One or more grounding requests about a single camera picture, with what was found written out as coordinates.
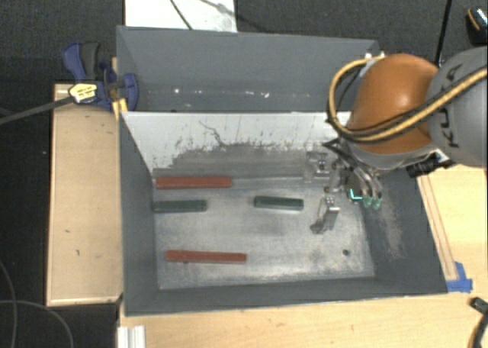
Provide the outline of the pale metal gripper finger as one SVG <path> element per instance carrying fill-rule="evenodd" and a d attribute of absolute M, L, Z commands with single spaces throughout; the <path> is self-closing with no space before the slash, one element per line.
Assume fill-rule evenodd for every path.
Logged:
<path fill-rule="evenodd" d="M 332 196 L 324 196 L 319 202 L 317 216 L 315 222 L 310 226 L 313 234 L 323 234 L 330 231 L 336 224 L 339 216 L 340 207 L 336 206 L 335 198 Z"/>
<path fill-rule="evenodd" d="M 329 176 L 329 154 L 325 152 L 310 151 L 306 153 L 304 166 L 304 181 L 312 182 L 315 179 Z"/>

